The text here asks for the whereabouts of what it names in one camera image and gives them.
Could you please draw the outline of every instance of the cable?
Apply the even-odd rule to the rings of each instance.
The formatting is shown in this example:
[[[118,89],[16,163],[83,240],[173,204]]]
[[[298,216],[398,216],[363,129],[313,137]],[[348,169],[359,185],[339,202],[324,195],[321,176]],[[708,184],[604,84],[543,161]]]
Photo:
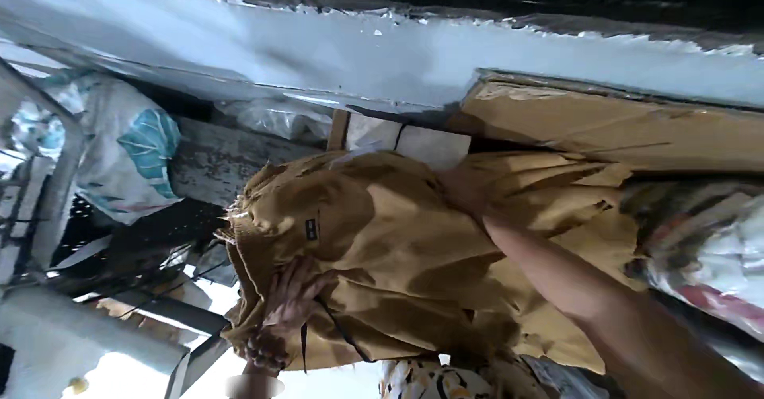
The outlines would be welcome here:
[[[157,298],[159,298],[159,297],[162,297],[162,296],[164,296],[164,295],[168,294],[168,293],[169,293],[169,292],[171,292],[171,291],[175,291],[175,290],[178,290],[180,287],[183,287],[183,286],[184,286],[186,283],[188,283],[189,281],[195,281],[195,280],[198,280],[200,277],[202,277],[202,275],[205,275],[206,273],[208,273],[208,272],[212,271],[213,269],[216,269],[216,268],[218,268],[218,267],[221,267],[221,266],[225,265],[225,262],[226,262],[226,261],[222,261],[222,262],[218,263],[217,265],[215,265],[215,266],[213,266],[213,267],[210,267],[210,268],[209,268],[208,270],[206,270],[206,271],[203,271],[203,272],[199,272],[197,275],[194,275],[193,277],[190,277],[188,280],[185,280],[184,282],[182,282],[182,283],[178,284],[178,285],[177,285],[177,286],[175,286],[175,287],[170,287],[169,289],[167,289],[167,290],[165,290],[165,291],[163,291],[163,292],[161,292],[161,293],[159,293],[159,294],[155,294],[154,296],[151,296],[151,298],[150,298],[150,299],[146,300],[145,302],[143,302],[142,304],[140,304],[140,305],[136,306],[135,308],[129,309],[127,312],[125,312],[124,314],[122,314],[122,315],[121,315],[121,316],[119,316],[118,318],[120,318],[120,319],[121,319],[121,318],[122,318],[122,317],[124,317],[124,316],[128,316],[128,315],[130,315],[131,313],[133,313],[135,310],[139,309],[141,306],[144,306],[144,305],[146,305],[146,304],[150,304],[151,302],[153,302],[153,301],[154,301],[154,300],[156,300]]]

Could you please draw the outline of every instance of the clothing label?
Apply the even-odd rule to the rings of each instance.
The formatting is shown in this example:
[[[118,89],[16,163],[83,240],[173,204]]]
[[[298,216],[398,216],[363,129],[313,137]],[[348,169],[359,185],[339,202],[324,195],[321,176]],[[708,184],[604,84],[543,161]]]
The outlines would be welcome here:
[[[308,238],[308,241],[315,241],[319,238],[319,231],[316,229],[315,218],[305,220],[305,237]]]

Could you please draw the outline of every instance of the brown garment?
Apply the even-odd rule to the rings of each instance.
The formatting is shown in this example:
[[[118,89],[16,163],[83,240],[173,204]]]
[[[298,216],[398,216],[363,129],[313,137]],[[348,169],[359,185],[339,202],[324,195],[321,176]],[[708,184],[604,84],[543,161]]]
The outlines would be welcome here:
[[[620,280],[635,226],[609,209],[628,175],[619,165],[552,153],[469,156],[493,201]],[[449,207],[433,172],[392,152],[331,152],[268,165],[232,207],[228,254],[242,284],[224,333],[240,352],[261,321],[273,267],[311,254],[341,271],[324,298],[372,359],[426,352],[490,356],[513,348],[602,372],[584,334],[530,286],[467,215]],[[313,236],[306,222],[316,223]],[[360,360],[326,314],[313,316],[308,368]],[[300,355],[299,337],[289,341]],[[291,368],[301,368],[298,359]]]

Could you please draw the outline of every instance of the torn cardboard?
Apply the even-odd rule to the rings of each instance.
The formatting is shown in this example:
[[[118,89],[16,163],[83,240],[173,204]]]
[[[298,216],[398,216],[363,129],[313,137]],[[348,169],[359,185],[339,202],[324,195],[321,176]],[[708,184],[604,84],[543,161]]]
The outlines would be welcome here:
[[[764,115],[580,82],[491,74],[448,128],[635,169],[764,172]]]

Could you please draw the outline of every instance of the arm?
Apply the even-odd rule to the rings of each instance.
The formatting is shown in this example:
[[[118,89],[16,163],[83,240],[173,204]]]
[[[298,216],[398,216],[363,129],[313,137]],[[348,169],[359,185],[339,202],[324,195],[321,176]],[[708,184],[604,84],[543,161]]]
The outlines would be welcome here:
[[[469,180],[442,177],[450,199],[485,225],[533,286],[586,333],[630,397],[762,397],[756,384],[697,342],[663,308],[582,258],[511,224]]]
[[[265,317],[244,350],[247,365],[242,377],[244,385],[232,389],[233,399],[266,399],[272,397],[271,378],[276,378],[289,361],[287,339],[319,308],[314,301],[321,290],[333,282],[336,271],[311,276],[313,259],[298,257],[273,276],[268,291]]]

